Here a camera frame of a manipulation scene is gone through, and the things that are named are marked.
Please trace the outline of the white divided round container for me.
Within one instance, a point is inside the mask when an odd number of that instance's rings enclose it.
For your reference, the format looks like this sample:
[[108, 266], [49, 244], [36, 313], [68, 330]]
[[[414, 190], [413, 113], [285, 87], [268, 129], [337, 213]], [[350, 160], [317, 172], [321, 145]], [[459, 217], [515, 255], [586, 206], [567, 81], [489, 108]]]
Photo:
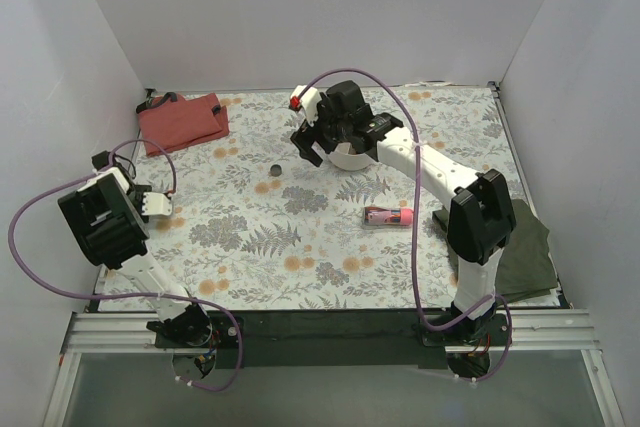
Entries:
[[374, 164], [371, 157], [365, 153], [357, 153], [348, 142], [338, 144], [328, 155], [328, 160], [338, 169], [348, 172], [361, 171]]

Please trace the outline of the small dark round cap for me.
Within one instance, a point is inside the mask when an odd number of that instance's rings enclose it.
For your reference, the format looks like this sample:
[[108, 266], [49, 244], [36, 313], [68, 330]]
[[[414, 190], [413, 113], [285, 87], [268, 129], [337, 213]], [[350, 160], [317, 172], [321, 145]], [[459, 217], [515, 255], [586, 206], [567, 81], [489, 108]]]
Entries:
[[282, 167], [278, 164], [274, 164], [270, 167], [270, 175], [272, 177], [280, 177], [282, 175]]

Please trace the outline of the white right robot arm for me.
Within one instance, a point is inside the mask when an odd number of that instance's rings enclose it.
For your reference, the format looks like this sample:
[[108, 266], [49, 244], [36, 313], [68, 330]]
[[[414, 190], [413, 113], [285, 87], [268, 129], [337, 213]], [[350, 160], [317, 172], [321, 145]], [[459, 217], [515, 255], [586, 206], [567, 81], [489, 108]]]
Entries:
[[464, 344], [479, 342], [489, 331], [498, 264], [516, 226], [505, 177], [495, 169], [478, 172], [421, 143], [410, 117], [373, 113], [352, 81], [324, 92], [298, 86], [289, 107], [305, 115], [291, 136], [301, 158], [320, 166], [321, 152], [330, 154], [348, 143], [357, 153], [413, 180], [416, 196], [427, 191], [447, 208], [446, 239], [458, 258], [451, 318], [437, 324], [421, 322], [431, 332], [452, 329]]

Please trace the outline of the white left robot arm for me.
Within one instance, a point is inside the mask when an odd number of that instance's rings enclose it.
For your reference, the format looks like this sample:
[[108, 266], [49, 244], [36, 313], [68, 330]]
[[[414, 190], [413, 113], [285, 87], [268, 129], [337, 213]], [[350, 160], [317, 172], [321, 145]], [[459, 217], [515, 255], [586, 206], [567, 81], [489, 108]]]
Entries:
[[173, 213], [168, 194], [137, 185], [121, 168], [110, 167], [60, 198], [58, 206], [91, 264], [118, 273], [149, 295], [157, 315], [150, 330], [181, 345], [200, 347], [210, 341], [213, 324], [206, 311], [146, 246], [149, 220]]

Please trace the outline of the red folded cloth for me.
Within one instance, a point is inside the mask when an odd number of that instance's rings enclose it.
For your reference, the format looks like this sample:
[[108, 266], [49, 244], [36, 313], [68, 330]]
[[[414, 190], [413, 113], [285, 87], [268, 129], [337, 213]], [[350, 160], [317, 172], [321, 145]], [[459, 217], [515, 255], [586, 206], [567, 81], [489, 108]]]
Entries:
[[136, 107], [149, 157], [224, 138], [230, 133], [227, 108], [215, 93], [194, 99], [168, 92]]

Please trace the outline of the pink transparent pencil case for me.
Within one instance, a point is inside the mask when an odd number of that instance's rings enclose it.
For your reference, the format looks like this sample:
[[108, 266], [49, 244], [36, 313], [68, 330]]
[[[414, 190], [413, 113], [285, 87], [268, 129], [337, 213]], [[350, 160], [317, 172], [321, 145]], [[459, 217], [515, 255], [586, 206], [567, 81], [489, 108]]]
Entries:
[[408, 227], [413, 224], [414, 211], [410, 208], [384, 208], [368, 206], [364, 208], [363, 223], [366, 226]]

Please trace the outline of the olive green folded cloth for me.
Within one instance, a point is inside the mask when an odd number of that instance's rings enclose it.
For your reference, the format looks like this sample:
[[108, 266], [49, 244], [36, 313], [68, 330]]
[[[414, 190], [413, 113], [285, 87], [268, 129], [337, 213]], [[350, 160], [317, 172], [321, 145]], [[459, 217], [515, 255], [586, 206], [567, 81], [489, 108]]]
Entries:
[[558, 286], [549, 255], [549, 229], [522, 199], [512, 200], [516, 228], [499, 261], [496, 289], [509, 303], [550, 295]]

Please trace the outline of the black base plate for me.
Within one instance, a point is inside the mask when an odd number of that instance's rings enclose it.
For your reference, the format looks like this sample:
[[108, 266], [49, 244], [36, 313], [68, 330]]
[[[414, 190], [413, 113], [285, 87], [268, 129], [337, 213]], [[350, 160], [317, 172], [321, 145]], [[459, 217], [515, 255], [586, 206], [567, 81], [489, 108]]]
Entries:
[[469, 349], [488, 341], [506, 345], [507, 318], [495, 314], [477, 324], [464, 320], [446, 331], [431, 332], [417, 314], [400, 310], [245, 311], [236, 321], [211, 312], [212, 336], [194, 347], [156, 335], [159, 349], [212, 349], [219, 369], [243, 367], [324, 367], [412, 365], [446, 367], [447, 347]]

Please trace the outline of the aluminium front rail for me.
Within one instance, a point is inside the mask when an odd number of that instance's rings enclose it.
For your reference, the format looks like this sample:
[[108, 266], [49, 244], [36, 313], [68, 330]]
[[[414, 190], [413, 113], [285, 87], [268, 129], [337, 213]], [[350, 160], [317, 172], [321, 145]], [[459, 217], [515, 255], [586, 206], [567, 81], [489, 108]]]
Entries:
[[244, 311], [202, 375], [147, 313], [76, 315], [48, 426], [622, 426], [584, 310], [500, 313], [468, 344], [409, 309]]

